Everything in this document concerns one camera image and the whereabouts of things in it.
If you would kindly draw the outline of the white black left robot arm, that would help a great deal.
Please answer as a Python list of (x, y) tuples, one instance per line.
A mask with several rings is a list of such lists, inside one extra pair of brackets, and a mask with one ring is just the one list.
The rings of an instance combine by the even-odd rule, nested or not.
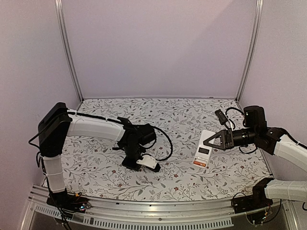
[(127, 118), (115, 120), (95, 115), (86, 115), (70, 110), (65, 103), (57, 103), (38, 125), (38, 148), (43, 159), (48, 186), (52, 199), (61, 208), (71, 204), (66, 194), (61, 164), (61, 154), (66, 137), (82, 136), (103, 138), (117, 143), (117, 150), (126, 154), (123, 165), (131, 170), (145, 166), (157, 172), (160, 165), (147, 155), (145, 145), (156, 141), (156, 133), (150, 124), (134, 125)]

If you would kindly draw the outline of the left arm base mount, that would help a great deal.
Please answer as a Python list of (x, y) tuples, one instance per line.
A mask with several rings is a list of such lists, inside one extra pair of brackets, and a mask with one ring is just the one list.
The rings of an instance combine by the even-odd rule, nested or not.
[(84, 213), (86, 210), (91, 208), (89, 199), (83, 197), (81, 192), (71, 195), (68, 194), (67, 190), (59, 193), (49, 192), (47, 204), (70, 213)]

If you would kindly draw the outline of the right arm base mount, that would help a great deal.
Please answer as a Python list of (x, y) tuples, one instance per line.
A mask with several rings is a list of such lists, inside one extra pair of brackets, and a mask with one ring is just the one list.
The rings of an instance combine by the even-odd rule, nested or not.
[(233, 207), (234, 212), (237, 214), (271, 206), (273, 200), (265, 195), (264, 188), (272, 180), (273, 178), (264, 178), (259, 181), (253, 186), (252, 195), (233, 197), (231, 200), (231, 206)]

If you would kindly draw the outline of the orange AA battery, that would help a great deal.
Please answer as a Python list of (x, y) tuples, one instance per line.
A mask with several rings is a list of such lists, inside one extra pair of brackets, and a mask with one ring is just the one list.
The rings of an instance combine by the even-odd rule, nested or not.
[(202, 163), (202, 162), (198, 162), (198, 161), (194, 161), (193, 164), (197, 165), (199, 167), (206, 167), (206, 163)]

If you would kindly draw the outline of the white remote control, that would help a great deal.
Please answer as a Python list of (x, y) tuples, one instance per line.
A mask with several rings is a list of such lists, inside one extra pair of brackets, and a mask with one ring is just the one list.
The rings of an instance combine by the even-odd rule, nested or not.
[(211, 156), (213, 148), (212, 147), (208, 147), (208, 146), (204, 146), (203, 145), (203, 141), (205, 139), (207, 139), (208, 137), (212, 136), (213, 134), (215, 134), (215, 133), (212, 132), (212, 131), (209, 131), (209, 130), (203, 130), (201, 132), (200, 140), (198, 142), (198, 145), (197, 145), (196, 152), (194, 154), (192, 163), (194, 161), (206, 163), (206, 167), (207, 167), (207, 165), (209, 163), (209, 158)]

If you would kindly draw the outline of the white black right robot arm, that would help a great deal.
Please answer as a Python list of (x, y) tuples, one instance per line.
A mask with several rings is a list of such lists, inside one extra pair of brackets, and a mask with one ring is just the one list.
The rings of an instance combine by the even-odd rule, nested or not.
[[(247, 106), (243, 109), (244, 128), (224, 130), (208, 137), (202, 143), (220, 150), (247, 147), (250, 144), (270, 155), (281, 157), (302, 170), (307, 169), (307, 147), (295, 140), (288, 131), (280, 127), (268, 127), (263, 107)], [(281, 181), (264, 178), (252, 188), (248, 205), (258, 209), (270, 204), (272, 199), (306, 202), (307, 183), (304, 181)]]

